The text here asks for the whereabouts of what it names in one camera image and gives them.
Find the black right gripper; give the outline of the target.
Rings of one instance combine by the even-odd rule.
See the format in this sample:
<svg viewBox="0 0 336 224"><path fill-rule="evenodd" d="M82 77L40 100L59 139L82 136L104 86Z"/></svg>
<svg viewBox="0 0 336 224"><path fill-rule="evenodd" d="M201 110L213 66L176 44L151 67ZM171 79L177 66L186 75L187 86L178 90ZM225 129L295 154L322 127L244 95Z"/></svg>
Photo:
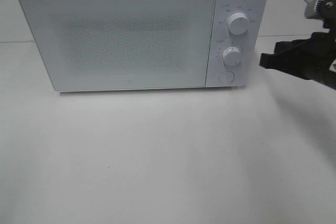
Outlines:
<svg viewBox="0 0 336 224"><path fill-rule="evenodd" d="M334 61L335 34L314 32L308 39L276 43L274 54L260 55L259 65L335 89Z"/></svg>

